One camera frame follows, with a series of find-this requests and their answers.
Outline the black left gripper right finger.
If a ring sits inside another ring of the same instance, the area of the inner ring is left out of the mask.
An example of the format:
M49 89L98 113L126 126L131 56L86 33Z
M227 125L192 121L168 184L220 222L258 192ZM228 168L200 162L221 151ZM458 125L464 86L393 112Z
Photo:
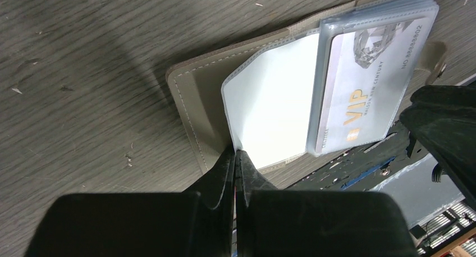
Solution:
M279 190L243 150L235 179L238 256L417 256L387 194Z

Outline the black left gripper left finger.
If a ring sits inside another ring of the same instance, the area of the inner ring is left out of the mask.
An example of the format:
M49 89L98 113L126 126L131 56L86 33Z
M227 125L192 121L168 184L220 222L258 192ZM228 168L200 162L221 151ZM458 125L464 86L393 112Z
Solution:
M182 192L81 193L47 210L26 256L230 256L235 151Z

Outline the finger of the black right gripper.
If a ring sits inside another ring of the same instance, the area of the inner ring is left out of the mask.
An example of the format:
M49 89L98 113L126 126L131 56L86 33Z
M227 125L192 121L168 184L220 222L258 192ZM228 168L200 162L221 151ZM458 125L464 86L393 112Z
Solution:
M475 208L475 88L426 85L410 100L401 123Z

